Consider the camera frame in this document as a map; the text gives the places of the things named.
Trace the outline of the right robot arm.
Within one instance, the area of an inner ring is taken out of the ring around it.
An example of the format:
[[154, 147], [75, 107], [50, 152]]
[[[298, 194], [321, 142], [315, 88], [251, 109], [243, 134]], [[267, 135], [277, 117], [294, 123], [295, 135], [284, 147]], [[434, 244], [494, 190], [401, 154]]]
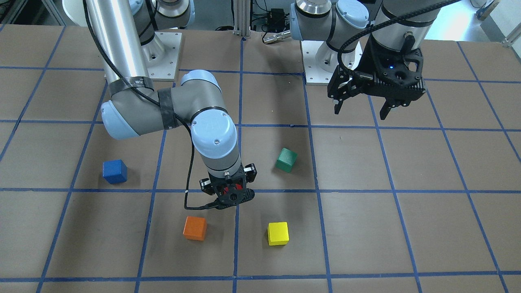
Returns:
[[201, 189], [236, 204], [254, 191], [253, 164], [242, 165], [238, 132], [216, 78], [192, 70], [176, 87], [154, 89], [127, 0], [84, 0], [84, 17], [102, 56], [111, 98], [102, 105], [107, 132], [123, 140], [151, 132], [188, 127], [209, 178]]

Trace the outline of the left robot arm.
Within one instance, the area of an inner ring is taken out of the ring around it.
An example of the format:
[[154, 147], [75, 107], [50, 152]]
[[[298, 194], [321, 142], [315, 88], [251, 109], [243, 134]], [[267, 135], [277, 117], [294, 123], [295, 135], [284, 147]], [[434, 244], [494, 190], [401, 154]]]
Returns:
[[440, 0], [296, 0], [289, 20], [293, 39], [322, 41], [332, 72], [327, 95], [338, 114], [359, 94], [385, 99], [379, 115], [408, 107], [425, 92], [420, 45], [435, 22]]

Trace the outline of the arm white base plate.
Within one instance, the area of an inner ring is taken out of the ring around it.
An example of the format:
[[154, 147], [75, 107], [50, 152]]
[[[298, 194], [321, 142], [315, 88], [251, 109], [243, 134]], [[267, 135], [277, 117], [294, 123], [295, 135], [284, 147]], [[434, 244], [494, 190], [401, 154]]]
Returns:
[[151, 42], [130, 49], [108, 50], [112, 63], [125, 77], [145, 77], [153, 81], [177, 80], [177, 69], [183, 34], [180, 32], [156, 32]]
[[322, 41], [301, 41], [301, 49], [307, 85], [328, 85], [338, 65], [337, 52]]

